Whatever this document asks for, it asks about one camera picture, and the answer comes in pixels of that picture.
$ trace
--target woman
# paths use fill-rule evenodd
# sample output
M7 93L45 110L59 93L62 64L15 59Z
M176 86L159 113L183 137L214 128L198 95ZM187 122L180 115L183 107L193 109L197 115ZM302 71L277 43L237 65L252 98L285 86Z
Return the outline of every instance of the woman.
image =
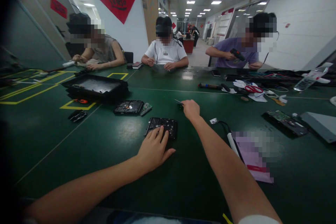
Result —
M186 37L186 35L182 35L182 33L181 33L181 27L179 27L179 28L177 29L177 32L175 33L175 36L176 36L176 38L177 38L178 40L180 40L181 43L183 44L183 38Z
M67 23L69 32L84 41L85 46L82 55L76 54L72 59L76 62L87 63L95 54L95 59L102 64L88 64L87 68L91 71L117 67L127 63L124 50L118 41L102 33L101 29L95 28L95 25L90 22L90 17L85 13L70 15L70 22Z

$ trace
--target plastic water bottle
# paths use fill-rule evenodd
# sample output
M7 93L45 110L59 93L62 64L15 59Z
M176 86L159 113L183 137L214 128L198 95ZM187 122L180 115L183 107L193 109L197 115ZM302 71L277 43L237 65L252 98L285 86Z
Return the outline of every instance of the plastic water bottle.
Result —
M302 80L299 81L294 87L294 90L296 91L303 91L309 88L311 85L315 83L318 79L320 79L323 75L325 75L329 67L332 66L332 63L324 63L322 66L319 66L318 68L315 68L314 70L311 70L310 73L305 76Z

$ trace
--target glue gun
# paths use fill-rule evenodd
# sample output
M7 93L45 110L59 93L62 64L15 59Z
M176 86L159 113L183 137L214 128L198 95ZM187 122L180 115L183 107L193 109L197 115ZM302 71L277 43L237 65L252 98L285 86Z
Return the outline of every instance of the glue gun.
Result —
M232 48L230 53L232 53L232 55L235 56L237 59L239 59L241 61L245 61L244 56L239 51L237 51L236 49Z

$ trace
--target white t-shirt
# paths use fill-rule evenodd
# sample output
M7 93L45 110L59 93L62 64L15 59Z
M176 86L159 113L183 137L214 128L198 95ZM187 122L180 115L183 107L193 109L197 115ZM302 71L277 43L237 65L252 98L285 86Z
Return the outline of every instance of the white t-shirt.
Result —
M177 37L177 39L181 38L181 37L182 37L182 33L178 31L178 32L176 33L176 37Z
M187 56L182 43L175 39L172 39L169 45L164 45L160 40L154 40L145 55L154 58L154 63L158 65L177 62Z

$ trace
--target smartphone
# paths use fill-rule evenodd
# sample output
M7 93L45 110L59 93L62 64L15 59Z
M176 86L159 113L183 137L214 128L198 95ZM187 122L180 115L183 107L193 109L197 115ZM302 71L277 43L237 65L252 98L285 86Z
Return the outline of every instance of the smartphone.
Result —
M212 70L211 72L212 72L213 76L216 76L216 77L220 77L221 76L221 74L219 73L218 70Z

